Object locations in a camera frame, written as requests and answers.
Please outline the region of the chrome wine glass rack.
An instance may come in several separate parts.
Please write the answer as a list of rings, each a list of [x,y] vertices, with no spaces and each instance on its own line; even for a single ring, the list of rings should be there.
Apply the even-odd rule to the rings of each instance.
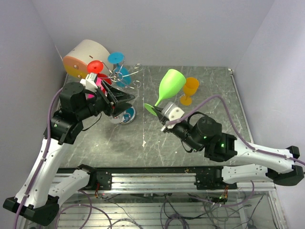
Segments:
[[[137,87],[140,86],[139,81],[134,81],[134,86],[131,86],[132,83],[132,76],[137,74],[143,69],[143,66],[139,63],[135,64],[133,66],[133,72],[129,72],[124,67],[125,57],[122,53],[116,52],[112,53],[108,57],[108,62],[114,65],[114,69],[110,70],[110,74],[108,76],[108,79],[112,83],[114,83],[114,87],[116,89],[123,89],[123,88],[130,88],[134,89],[136,84],[138,83]],[[120,115],[111,118],[111,122],[113,124],[117,125],[128,125],[131,124],[136,117],[136,110],[133,106],[123,111]]]

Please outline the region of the green wine glass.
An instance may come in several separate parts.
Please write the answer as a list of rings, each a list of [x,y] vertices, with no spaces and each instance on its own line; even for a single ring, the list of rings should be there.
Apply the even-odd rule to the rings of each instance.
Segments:
[[[157,102],[154,106],[145,103],[145,109],[152,115],[157,116],[155,107],[157,107],[161,101],[176,96],[185,84],[186,78],[182,73],[175,69],[169,69],[160,82]]]

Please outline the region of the orange wine glass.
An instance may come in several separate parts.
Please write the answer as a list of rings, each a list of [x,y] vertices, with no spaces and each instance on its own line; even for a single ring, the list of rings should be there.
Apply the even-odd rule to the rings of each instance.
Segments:
[[[200,83],[194,77],[186,78],[186,83],[183,87],[184,95],[180,98],[180,103],[189,106],[192,103],[192,96],[196,93]]]

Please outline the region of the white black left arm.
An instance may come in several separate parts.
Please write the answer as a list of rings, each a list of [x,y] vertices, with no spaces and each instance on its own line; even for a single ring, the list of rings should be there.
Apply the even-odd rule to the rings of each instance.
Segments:
[[[83,130],[83,120],[105,114],[116,117],[132,105],[135,96],[103,82],[98,87],[93,80],[65,84],[55,95],[61,107],[48,113],[39,155],[20,191],[5,199],[3,207],[41,226],[56,218],[60,206],[76,191],[93,189],[97,185],[96,169],[78,166],[72,175],[51,186],[69,145],[73,145]]]

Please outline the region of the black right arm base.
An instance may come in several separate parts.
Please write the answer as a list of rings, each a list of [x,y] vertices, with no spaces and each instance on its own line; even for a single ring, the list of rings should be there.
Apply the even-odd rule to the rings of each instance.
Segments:
[[[220,190],[228,186],[229,189],[237,189],[237,184],[228,184],[224,182],[222,176],[223,166],[215,167],[194,167],[195,182],[197,190]]]

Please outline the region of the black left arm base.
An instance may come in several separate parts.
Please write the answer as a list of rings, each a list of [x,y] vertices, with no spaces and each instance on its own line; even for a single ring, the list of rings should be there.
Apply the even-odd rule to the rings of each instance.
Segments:
[[[111,190],[112,175],[105,170],[97,170],[90,174],[88,190]]]

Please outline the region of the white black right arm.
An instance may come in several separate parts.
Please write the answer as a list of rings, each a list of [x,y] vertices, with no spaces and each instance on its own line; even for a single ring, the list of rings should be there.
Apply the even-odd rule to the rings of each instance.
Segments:
[[[191,125],[190,118],[169,125],[169,121],[181,118],[184,111],[174,103],[166,108],[153,106],[162,132],[178,137],[188,153],[203,151],[204,157],[214,162],[241,162],[240,166],[224,166],[211,175],[210,183],[216,188],[225,184],[247,181],[267,181],[280,186],[295,186],[305,177],[303,168],[294,163],[299,158],[299,149],[290,146],[274,149],[243,142],[241,138],[222,132],[222,125],[202,112],[194,112],[200,118]]]

